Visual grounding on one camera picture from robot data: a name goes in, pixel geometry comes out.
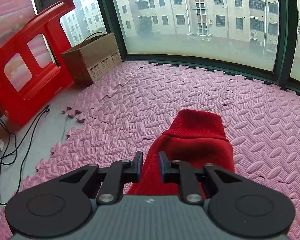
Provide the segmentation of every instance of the interlocking foam tile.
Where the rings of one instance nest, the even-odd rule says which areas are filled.
[[[107,167],[132,160],[137,150],[145,160],[181,109],[221,115],[236,172],[292,199],[297,215],[289,237],[300,239],[300,97],[222,71],[122,63],[63,110],[70,117],[78,114],[84,124],[51,149],[51,158],[40,161],[23,190],[89,163]],[[0,239],[7,239],[11,233],[4,212],[0,215]]]

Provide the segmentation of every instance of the ribbed cuff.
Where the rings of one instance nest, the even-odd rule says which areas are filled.
[[[221,117],[204,111],[181,110],[163,134],[177,138],[214,138],[228,142]]]

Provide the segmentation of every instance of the air conditioner unit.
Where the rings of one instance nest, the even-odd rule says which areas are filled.
[[[257,38],[257,32],[250,32],[250,37],[251,38]]]

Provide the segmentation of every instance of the red garment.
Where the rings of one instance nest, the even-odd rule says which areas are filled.
[[[142,168],[141,182],[133,184],[130,195],[177,195],[178,185],[162,183],[158,153],[167,158],[190,162],[193,168],[213,163],[234,172],[232,145],[226,139],[219,115],[181,110],[171,127],[149,149]]]

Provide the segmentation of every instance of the red plastic barrier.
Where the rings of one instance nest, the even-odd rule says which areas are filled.
[[[73,83],[61,53],[71,48],[60,18],[75,9],[72,0],[61,0],[32,18],[0,49],[0,109],[14,123],[26,124],[37,111],[61,89]],[[43,34],[60,67],[50,63],[40,68],[28,42]],[[19,53],[29,68],[32,78],[19,91],[4,73],[5,65]]]

